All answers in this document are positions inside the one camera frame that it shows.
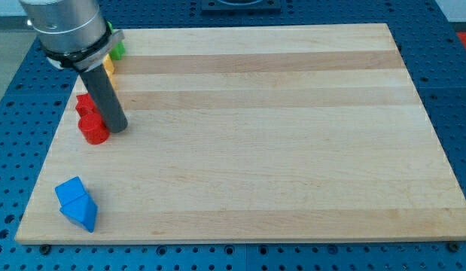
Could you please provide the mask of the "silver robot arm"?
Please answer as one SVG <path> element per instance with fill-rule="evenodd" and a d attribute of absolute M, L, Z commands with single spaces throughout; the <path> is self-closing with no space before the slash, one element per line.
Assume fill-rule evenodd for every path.
<path fill-rule="evenodd" d="M 42 50 L 58 69 L 88 72 L 124 39 L 112 31 L 96 0 L 20 0 Z"/>

